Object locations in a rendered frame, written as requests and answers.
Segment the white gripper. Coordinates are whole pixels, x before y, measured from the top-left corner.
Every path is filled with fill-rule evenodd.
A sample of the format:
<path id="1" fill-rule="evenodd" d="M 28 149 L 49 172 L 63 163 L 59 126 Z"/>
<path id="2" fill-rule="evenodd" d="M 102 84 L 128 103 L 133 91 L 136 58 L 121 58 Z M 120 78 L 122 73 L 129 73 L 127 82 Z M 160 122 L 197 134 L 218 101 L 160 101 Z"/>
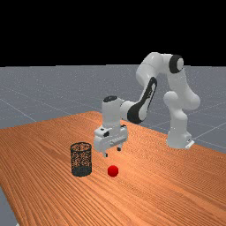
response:
<path id="1" fill-rule="evenodd" d="M 125 124 L 112 128 L 99 127 L 94 131 L 94 149 L 103 153 L 103 157 L 108 157 L 106 151 L 112 147 L 117 147 L 117 151 L 122 150 L 122 145 L 127 141 L 128 131 Z"/>

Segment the red ball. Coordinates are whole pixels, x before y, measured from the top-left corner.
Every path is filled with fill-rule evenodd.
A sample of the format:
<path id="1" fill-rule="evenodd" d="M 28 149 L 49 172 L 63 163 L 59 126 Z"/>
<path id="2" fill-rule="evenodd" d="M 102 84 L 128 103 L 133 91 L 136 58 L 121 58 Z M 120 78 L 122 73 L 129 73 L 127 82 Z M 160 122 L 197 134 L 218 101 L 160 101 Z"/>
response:
<path id="1" fill-rule="evenodd" d="M 118 174 L 118 167 L 115 165 L 111 165 L 108 167 L 108 175 L 111 177 L 116 177 Z"/>

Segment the dark mesh basket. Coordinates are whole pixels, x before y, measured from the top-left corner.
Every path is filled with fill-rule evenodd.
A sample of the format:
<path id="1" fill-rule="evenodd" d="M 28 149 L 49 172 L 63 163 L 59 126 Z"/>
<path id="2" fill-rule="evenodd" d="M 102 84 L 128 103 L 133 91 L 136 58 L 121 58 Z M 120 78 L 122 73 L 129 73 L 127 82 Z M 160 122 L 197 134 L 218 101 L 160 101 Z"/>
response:
<path id="1" fill-rule="evenodd" d="M 74 143 L 71 149 L 72 174 L 86 177 L 92 172 L 92 145 L 86 142 Z"/>

